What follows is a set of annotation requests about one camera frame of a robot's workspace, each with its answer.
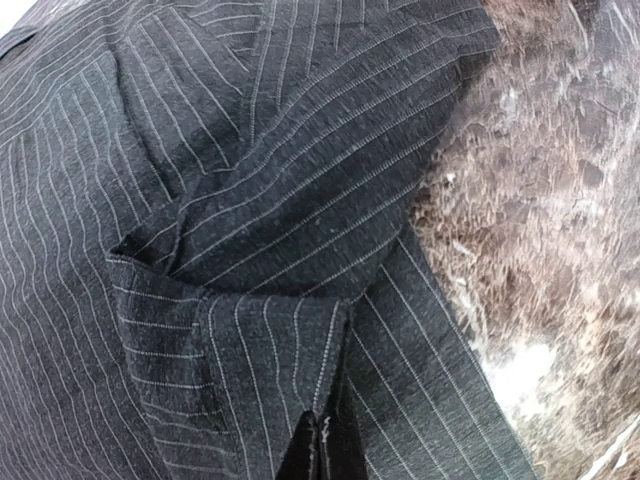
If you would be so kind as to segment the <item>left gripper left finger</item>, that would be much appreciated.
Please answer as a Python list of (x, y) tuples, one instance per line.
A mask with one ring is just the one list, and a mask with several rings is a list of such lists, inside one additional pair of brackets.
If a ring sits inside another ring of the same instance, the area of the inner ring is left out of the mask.
[(305, 411), (293, 432), (275, 480), (320, 478), (319, 429), (312, 411)]

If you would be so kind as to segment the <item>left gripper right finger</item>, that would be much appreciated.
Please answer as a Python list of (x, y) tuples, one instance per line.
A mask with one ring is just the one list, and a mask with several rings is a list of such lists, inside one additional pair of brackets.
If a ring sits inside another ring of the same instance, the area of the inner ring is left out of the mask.
[(327, 405), (322, 418), (322, 478), (367, 480), (363, 442), (350, 394)]

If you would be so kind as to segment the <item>black pinstriped long sleeve shirt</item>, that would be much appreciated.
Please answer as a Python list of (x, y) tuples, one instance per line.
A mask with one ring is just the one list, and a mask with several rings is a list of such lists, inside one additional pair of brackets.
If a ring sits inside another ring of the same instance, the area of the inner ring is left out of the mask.
[(368, 479), (534, 469), (409, 221), (476, 1), (38, 1), (1, 40), (1, 475), (275, 479), (350, 394)]

